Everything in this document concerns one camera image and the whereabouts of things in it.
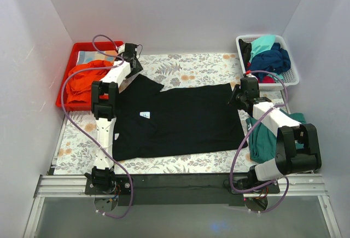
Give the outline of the black t shirt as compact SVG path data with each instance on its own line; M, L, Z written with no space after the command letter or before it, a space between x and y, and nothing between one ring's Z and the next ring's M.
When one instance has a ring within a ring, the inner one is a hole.
M229 83L163 90L138 75L120 94L116 161L234 150L244 132Z

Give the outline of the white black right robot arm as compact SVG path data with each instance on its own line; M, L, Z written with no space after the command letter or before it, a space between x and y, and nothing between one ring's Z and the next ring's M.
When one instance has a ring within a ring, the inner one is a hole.
M274 105L267 97L262 97L256 77L241 78L240 83L235 85L229 102L256 119L248 133L252 133L259 124L264 124L276 137L275 157L251 167L246 178L241 179L242 189L238 189L233 174L229 174L229 184L233 191L259 193L283 176L321 168L316 127L288 117L281 111L281 105Z

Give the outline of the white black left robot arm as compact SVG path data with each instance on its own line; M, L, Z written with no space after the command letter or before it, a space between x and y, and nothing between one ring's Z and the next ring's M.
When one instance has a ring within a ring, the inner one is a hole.
M138 45L125 43L117 48L117 52L121 59L115 59L113 68L105 77L94 81L91 88L91 110L96 120L98 150L92 171L86 177L93 187L104 194L116 191L111 157L119 87L126 78L143 69L137 57Z

